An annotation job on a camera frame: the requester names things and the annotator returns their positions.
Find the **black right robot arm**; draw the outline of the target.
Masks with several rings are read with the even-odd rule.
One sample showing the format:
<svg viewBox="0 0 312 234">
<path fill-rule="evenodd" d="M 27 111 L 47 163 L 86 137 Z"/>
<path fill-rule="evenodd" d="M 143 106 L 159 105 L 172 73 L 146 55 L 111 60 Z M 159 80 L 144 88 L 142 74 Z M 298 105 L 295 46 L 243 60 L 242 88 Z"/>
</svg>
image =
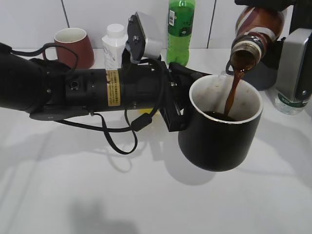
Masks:
<svg viewBox="0 0 312 234">
<path fill-rule="evenodd" d="M 289 34 L 298 28 L 312 28 L 312 0 L 235 0 L 236 5 L 283 11 L 293 5 Z"/>
</svg>

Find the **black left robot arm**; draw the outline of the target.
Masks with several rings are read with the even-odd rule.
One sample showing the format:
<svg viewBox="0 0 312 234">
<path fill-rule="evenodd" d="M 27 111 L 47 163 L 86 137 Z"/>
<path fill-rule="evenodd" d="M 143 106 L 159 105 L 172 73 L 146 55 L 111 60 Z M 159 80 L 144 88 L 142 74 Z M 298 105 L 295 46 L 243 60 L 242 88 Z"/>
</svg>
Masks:
<svg viewBox="0 0 312 234">
<path fill-rule="evenodd" d="M 187 106 L 192 83 L 204 76 L 176 62 L 161 59 L 133 60 L 131 50 L 122 53 L 122 66 L 116 70 L 78 69 L 56 60 L 39 59 L 47 43 L 33 52 L 0 46 L 0 105 L 28 113 L 40 121 L 104 132 L 140 131 L 160 111 L 170 132 L 185 128 L 180 111 Z M 124 128 L 92 127 L 71 121 L 73 117 L 99 112 L 148 109 Z"/>
</svg>

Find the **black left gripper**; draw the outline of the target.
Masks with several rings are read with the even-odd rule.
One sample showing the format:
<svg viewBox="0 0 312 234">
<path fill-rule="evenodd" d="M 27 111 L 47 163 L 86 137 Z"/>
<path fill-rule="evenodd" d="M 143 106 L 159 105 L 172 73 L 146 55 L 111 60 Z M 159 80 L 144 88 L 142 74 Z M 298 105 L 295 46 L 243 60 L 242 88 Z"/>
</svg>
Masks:
<svg viewBox="0 0 312 234">
<path fill-rule="evenodd" d="M 189 90 L 191 85 L 208 73 L 189 69 L 177 62 L 171 62 L 166 70 L 166 83 L 160 113 L 169 132 L 186 129 L 190 121 L 191 103 Z"/>
</svg>

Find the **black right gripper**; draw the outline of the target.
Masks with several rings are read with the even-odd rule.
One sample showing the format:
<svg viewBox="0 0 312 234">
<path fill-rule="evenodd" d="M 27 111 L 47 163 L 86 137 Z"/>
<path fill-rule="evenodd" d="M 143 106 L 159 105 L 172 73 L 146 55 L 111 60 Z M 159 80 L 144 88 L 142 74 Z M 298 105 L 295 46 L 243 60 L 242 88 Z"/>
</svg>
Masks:
<svg viewBox="0 0 312 234">
<path fill-rule="evenodd" d="M 236 5 L 283 11 L 291 5 L 295 5 L 297 0 L 235 0 L 234 2 Z"/>
</svg>

